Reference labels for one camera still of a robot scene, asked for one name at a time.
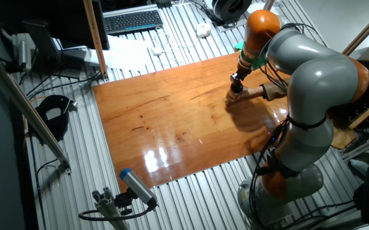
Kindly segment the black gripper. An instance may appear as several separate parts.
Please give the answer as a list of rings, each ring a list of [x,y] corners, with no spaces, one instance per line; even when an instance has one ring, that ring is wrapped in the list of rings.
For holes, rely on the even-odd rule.
[[[240,85],[243,84],[244,79],[251,74],[251,69],[250,68],[244,68],[242,66],[239,66],[237,68],[236,73],[233,73],[230,76],[230,80],[233,84],[237,84],[239,83]]]

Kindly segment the bare helper hand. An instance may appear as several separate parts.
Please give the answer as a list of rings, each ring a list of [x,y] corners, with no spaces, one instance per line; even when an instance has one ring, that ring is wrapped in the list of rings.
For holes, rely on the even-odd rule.
[[[249,100],[252,98],[260,97],[264,94],[264,88],[259,86],[257,88],[243,87],[240,93],[234,93],[231,89],[226,94],[226,100],[229,103],[236,103],[238,101]]]

